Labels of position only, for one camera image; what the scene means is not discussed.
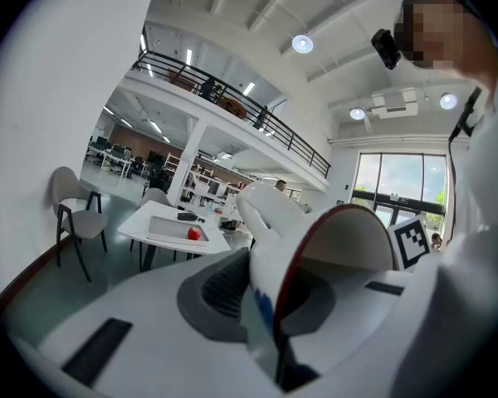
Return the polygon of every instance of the computer monitor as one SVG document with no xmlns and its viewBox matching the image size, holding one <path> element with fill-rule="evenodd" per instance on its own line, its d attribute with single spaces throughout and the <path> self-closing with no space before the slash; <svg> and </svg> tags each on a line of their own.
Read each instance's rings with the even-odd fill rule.
<svg viewBox="0 0 498 398">
<path fill-rule="evenodd" d="M 159 155 L 158 153 L 154 152 L 153 150 L 150 150 L 148 155 L 148 162 L 154 163 L 157 160 L 158 155 Z"/>
<path fill-rule="evenodd" d="M 124 146 L 120 146 L 119 144 L 115 144 L 115 145 L 113 146 L 113 152 L 117 152 L 117 153 L 122 153 L 122 154 L 124 154 L 124 152 L 125 152 L 125 148 L 124 148 Z"/>
<path fill-rule="evenodd" d="M 102 146 L 105 146 L 105 145 L 107 144 L 107 139 L 106 139 L 106 138 L 104 138 L 104 137 L 99 136 L 99 137 L 96 139 L 96 142 L 97 142 L 98 144 L 101 144 Z"/>
</svg>

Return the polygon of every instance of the black metal railing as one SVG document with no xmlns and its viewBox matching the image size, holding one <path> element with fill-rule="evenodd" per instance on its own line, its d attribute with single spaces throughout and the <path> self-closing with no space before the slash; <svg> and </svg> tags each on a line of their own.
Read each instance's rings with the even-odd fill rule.
<svg viewBox="0 0 498 398">
<path fill-rule="evenodd" d="M 239 119 L 252 124 L 255 129 L 276 140 L 288 151 L 299 155 L 323 177 L 326 178 L 328 175 L 330 164 L 299 134 L 280 121 L 267 110 L 267 107 L 258 104 L 215 76 L 173 57 L 150 50 L 142 52 L 131 69 L 141 70 L 147 75 L 169 81 L 220 106 Z"/>
</svg>

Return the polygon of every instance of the red apple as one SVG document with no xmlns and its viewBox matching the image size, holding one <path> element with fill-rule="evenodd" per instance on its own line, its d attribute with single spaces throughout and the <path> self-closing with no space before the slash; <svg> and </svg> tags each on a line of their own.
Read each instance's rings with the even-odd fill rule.
<svg viewBox="0 0 498 398">
<path fill-rule="evenodd" d="M 201 231 L 196 227 L 190 227 L 188 229 L 188 238 L 190 240 L 198 240 L 201 237 Z"/>
</svg>

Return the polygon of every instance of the chair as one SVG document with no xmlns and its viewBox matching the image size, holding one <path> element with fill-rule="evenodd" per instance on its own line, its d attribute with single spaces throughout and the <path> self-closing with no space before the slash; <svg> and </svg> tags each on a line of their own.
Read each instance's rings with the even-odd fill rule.
<svg viewBox="0 0 498 398">
<path fill-rule="evenodd" d="M 140 201 L 139 208 L 144 206 L 146 204 L 146 202 L 148 202 L 148 201 L 154 201 L 154 202 L 166 205 L 166 206 L 173 207 L 173 205 L 171 203 L 169 203 L 169 200 L 168 200 L 168 197 L 166 196 L 166 193 L 164 193 L 162 190 L 157 189 L 157 188 L 150 188 L 142 196 L 142 200 Z M 129 252 L 133 250 L 133 244 L 134 244 L 134 239 L 131 239 L 131 246 L 129 248 Z M 142 270 L 142 242 L 139 242 L 139 256 L 140 256 L 139 267 L 140 267 L 140 270 Z M 177 251 L 175 250 L 173 252 L 173 261 L 175 261 L 176 256 L 177 256 Z"/>
<path fill-rule="evenodd" d="M 90 204 L 94 197 L 98 198 L 98 212 L 89 211 Z M 76 211 L 72 214 L 71 208 L 61 202 L 65 199 L 83 199 L 87 201 L 84 211 Z M 89 273 L 85 267 L 85 262 L 81 257 L 79 243 L 82 239 L 93 239 L 101 235 L 103 250 L 107 252 L 104 229 L 107 226 L 107 216 L 101 213 L 101 196 L 98 192 L 90 192 L 83 187 L 74 172 L 68 167 L 59 167 L 51 177 L 51 204 L 57 216 L 57 266 L 61 267 L 61 233 L 67 231 L 74 242 L 77 259 L 87 281 L 90 282 Z"/>
</svg>

